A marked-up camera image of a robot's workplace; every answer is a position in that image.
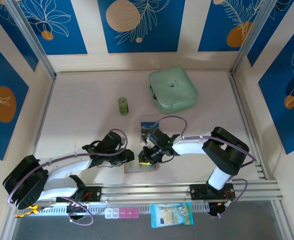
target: snack package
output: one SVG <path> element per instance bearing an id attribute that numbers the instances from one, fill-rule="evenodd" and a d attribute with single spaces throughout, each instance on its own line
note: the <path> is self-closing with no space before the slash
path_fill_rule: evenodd
<path id="1" fill-rule="evenodd" d="M 171 225 L 193 225 L 191 204 L 170 203 L 151 204 L 151 227 L 160 228 Z"/>

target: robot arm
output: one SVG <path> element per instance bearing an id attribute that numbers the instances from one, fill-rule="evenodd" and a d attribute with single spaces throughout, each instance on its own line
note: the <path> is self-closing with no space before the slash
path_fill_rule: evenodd
<path id="1" fill-rule="evenodd" d="M 111 131 L 103 140 L 94 141 L 54 160 L 27 156 L 8 175 L 3 186 L 12 195 L 12 201 L 20 210 L 49 198 L 72 197 L 79 201 L 92 189 L 86 187 L 76 175 L 65 176 L 71 172 L 98 167 L 103 162 L 108 162 L 109 167 L 117 167 L 134 160 L 133 152 L 121 149 L 122 145 L 122 138 Z"/>
<path id="2" fill-rule="evenodd" d="M 221 148 L 222 142 L 229 144 Z M 184 154 L 206 154 L 216 164 L 216 168 L 209 177 L 207 184 L 215 190 L 221 190 L 232 176 L 238 174 L 246 158 L 246 154 L 231 147 L 232 145 L 249 152 L 248 146 L 222 127 L 215 127 L 211 137 L 192 136 L 181 137 L 175 134 L 172 137 L 164 134 L 159 128 L 152 128 L 144 141 L 151 142 L 152 148 L 144 147 L 139 154 L 140 164 L 162 163 L 162 157 L 180 156 Z"/>
<path id="3" fill-rule="evenodd" d="M 154 127 L 145 141 L 154 146 L 143 147 L 139 154 L 140 164 L 164 163 L 164 155 L 206 154 L 213 160 L 217 167 L 207 183 L 190 186 L 192 200 L 224 199 L 223 193 L 232 189 L 232 184 L 226 182 L 238 174 L 246 158 L 245 153 L 249 152 L 246 144 L 221 127 L 216 127 L 206 139 L 202 136 L 181 137 L 179 134 L 169 137 Z M 221 142 L 228 146 L 221 148 Z M 122 145 L 121 137 L 111 131 L 102 141 L 94 141 L 57 159 L 38 160 L 33 155 L 27 156 L 9 174 L 3 186 L 9 193 L 9 199 L 20 210 L 37 201 L 57 197 L 99 202 L 101 187 L 85 186 L 76 175 L 65 176 L 71 172 L 99 167 L 103 162 L 108 162 L 109 167 L 117 167 L 132 161 L 133 152 L 125 148 L 126 144 L 121 148 Z"/>

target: yellow pliers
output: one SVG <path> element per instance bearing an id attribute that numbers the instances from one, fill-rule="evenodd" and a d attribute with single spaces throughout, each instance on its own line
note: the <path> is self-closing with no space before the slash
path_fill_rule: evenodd
<path id="1" fill-rule="evenodd" d="M 30 214 L 38 214 L 39 213 L 39 211 L 38 211 L 39 205 L 30 206 L 29 208 L 31 210 L 24 213 L 24 214 L 15 214 L 15 218 L 23 218 L 23 217 L 30 215 Z"/>

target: small card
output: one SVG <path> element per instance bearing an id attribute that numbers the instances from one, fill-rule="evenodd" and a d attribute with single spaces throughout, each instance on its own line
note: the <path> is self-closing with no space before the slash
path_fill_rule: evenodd
<path id="1" fill-rule="evenodd" d="M 153 165 L 139 164 L 138 159 L 128 162 L 124 164 L 123 166 L 124 166 L 125 174 L 156 171 L 159 168 L 159 164 L 153 164 Z"/>
<path id="2" fill-rule="evenodd" d="M 155 125 L 155 123 L 155 121 L 143 121 L 140 123 L 141 140 L 146 137 L 147 133 Z"/>

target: small green bottle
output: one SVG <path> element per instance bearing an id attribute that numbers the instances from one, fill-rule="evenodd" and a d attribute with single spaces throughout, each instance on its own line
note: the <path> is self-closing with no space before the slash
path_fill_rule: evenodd
<path id="1" fill-rule="evenodd" d="M 127 115 L 129 113 L 128 102 L 125 97 L 121 97 L 118 99 L 118 105 L 121 115 Z"/>

